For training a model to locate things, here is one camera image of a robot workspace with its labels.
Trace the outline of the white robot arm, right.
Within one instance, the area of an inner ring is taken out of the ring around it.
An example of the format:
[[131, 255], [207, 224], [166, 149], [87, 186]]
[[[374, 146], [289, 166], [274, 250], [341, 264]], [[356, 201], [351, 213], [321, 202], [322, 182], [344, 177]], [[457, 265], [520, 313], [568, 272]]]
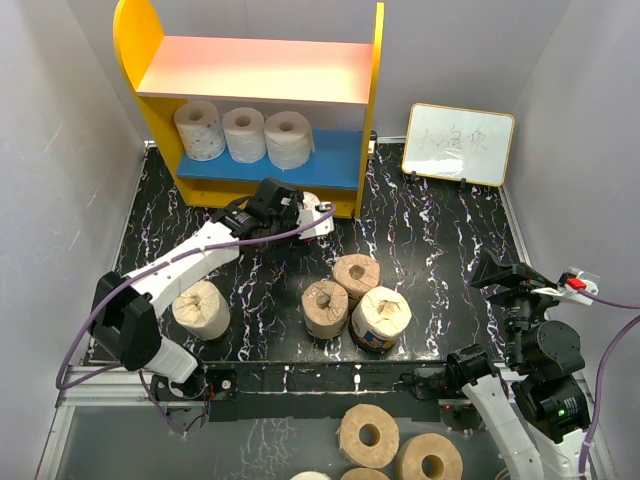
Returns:
[[471, 285], [499, 287], [489, 301], [503, 310], [505, 362], [521, 378], [506, 392], [488, 353], [471, 345], [448, 355], [447, 388], [471, 401], [511, 478], [589, 478], [587, 434], [594, 425], [574, 377], [585, 366], [581, 339], [545, 313], [561, 303], [591, 305], [596, 277], [570, 268], [553, 282], [526, 263], [502, 263], [482, 250]]

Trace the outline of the white toilet paper roll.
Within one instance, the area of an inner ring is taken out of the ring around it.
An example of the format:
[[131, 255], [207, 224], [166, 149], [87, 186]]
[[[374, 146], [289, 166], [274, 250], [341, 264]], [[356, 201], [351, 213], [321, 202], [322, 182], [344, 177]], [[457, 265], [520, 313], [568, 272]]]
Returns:
[[309, 121], [300, 113], [283, 111], [269, 116], [264, 123], [267, 155], [281, 170], [303, 166], [315, 152]]

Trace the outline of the blue toilet paper roll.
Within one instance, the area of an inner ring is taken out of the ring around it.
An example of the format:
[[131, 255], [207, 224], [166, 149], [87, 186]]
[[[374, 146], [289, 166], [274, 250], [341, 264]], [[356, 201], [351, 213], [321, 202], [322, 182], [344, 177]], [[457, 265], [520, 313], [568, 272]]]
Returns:
[[[329, 202], [321, 201], [315, 194], [305, 191], [303, 193], [303, 204], [299, 209], [298, 224], [307, 225], [319, 219], [330, 210]], [[299, 235], [301, 240], [310, 240], [332, 233], [335, 229], [333, 217], [329, 217], [322, 223], [305, 230]]]

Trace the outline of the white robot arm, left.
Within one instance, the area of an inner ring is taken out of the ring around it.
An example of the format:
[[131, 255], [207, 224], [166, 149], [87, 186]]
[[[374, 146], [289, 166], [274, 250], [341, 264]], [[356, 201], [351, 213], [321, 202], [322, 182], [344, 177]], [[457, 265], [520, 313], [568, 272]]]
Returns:
[[98, 281], [88, 333], [129, 371], [147, 370], [194, 399], [207, 376], [196, 357], [160, 333], [158, 319], [183, 292], [209, 272], [235, 261], [244, 245], [281, 240], [297, 226], [304, 194], [267, 178], [254, 195], [217, 210], [196, 233], [153, 263]]

